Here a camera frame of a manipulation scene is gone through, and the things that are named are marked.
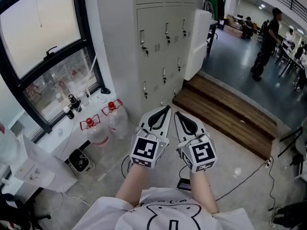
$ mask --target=white t-shirt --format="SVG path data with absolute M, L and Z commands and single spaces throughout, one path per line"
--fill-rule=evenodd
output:
M 173 188 L 150 188 L 133 207 L 118 198 L 101 197 L 73 230 L 254 230 L 245 210 L 209 214 Z
M 283 43 L 285 45 L 287 45 L 288 47 L 291 47 L 292 45 L 290 43 L 288 43 L 287 41 L 293 42 L 294 40 L 294 35 L 291 35 L 289 32 L 286 33 L 285 40 L 283 41 Z

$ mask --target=window frame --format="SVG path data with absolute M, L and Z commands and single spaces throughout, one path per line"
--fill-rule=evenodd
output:
M 20 0 L 0 0 L 0 15 L 18 1 Z M 0 35 L 0 74 L 5 84 L 8 86 L 21 107 L 41 127 L 41 129 L 35 135 L 36 138 L 41 138 L 46 133 L 49 134 L 52 131 L 53 126 L 59 122 L 65 116 L 65 114 L 62 110 L 52 119 L 47 121 L 33 106 L 30 100 L 28 100 L 24 94 L 24 90 L 43 73 L 54 67 L 57 63 L 83 48 L 87 48 L 88 56 L 91 62 L 93 62 L 95 57 L 95 50 L 88 23 L 85 0 L 73 0 L 73 3 L 81 38 L 75 42 L 70 43 L 64 48 L 61 48 L 54 54 L 50 55 L 47 59 L 42 60 L 21 78 L 18 77 L 9 60 L 9 57 L 4 48 L 2 37 Z M 90 93 L 93 93 L 94 91 L 97 91 L 99 88 L 101 88 L 101 93 L 110 94 L 110 90 L 107 89 L 104 84 L 97 61 L 94 64 L 93 72 L 97 83 L 91 87 Z

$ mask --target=window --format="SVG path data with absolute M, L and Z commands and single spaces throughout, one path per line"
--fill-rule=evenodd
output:
M 94 60 L 85 0 L 0 0 L 0 39 L 0 74 L 22 118 L 41 127 L 36 138 L 50 133 L 67 96 L 84 90 Z M 109 93 L 97 62 L 88 87 Z

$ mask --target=locker handle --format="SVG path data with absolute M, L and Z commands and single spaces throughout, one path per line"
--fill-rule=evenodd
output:
M 144 44 L 145 43 L 145 39 L 144 39 L 144 35 L 145 32 L 144 32 L 144 29 L 141 29 L 140 30 L 140 44 Z
M 165 23 L 165 35 L 168 34 L 168 22 Z

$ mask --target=cartoon print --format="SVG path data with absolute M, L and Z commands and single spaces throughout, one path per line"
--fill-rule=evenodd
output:
M 201 212 L 201 206 L 197 204 L 170 204 L 170 205 L 148 205 L 146 206 L 148 210 L 153 213 L 147 223 L 147 230 L 151 229 L 153 225 L 159 225 L 159 222 L 164 226 L 169 226 L 170 230 L 200 230 L 200 226 L 196 221 L 195 217 Z M 189 219 L 180 220 L 180 214 L 172 209 L 180 211 L 185 216 L 189 216 Z

